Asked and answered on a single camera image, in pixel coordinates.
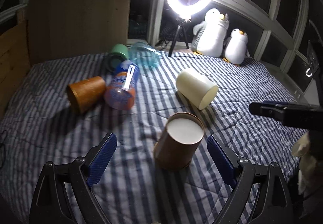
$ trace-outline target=brown paper cup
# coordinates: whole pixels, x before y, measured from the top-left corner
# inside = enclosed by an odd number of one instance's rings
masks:
[[[184,143],[183,137],[180,133],[174,133],[174,122],[172,123],[172,128],[170,127],[170,122],[179,118],[184,118],[193,121],[197,127],[199,133],[196,137],[190,137],[189,143]],[[181,132],[183,129],[183,124],[178,124],[178,129],[176,131]],[[154,158],[156,163],[163,169],[170,171],[176,171],[185,168],[191,162],[191,159],[200,144],[204,136],[204,126],[203,123],[196,116],[189,113],[176,113],[172,115],[161,134],[159,141],[155,144],[154,148]]]
[[[66,92],[71,108],[83,114],[103,96],[105,90],[105,81],[96,76],[68,85]]]

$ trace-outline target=white penguin plush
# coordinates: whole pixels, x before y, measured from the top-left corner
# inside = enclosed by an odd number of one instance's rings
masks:
[[[205,15],[205,21],[193,28],[195,35],[192,41],[192,50],[202,55],[220,57],[223,51],[223,42],[229,27],[229,16],[220,14],[213,8]]]
[[[224,50],[224,60],[236,65],[240,65],[245,55],[250,56],[248,49],[248,35],[244,31],[234,29],[230,37],[226,40]]]

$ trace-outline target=white cup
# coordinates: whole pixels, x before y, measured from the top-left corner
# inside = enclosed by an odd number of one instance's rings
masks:
[[[192,68],[185,69],[178,75],[176,87],[200,110],[213,101],[219,89],[215,83]]]

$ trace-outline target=wooden headboard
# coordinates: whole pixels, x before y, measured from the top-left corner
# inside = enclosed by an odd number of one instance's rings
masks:
[[[107,52],[126,44],[130,0],[30,0],[31,64]]]
[[[26,22],[23,22],[0,36],[0,118],[29,70]]]

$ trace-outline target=plastic bottle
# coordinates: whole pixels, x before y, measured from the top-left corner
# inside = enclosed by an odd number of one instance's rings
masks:
[[[157,67],[160,52],[143,42],[135,43],[129,50],[130,60],[137,65]]]
[[[114,109],[129,110],[135,103],[139,74],[138,66],[132,61],[125,60],[119,64],[104,93],[105,102]]]

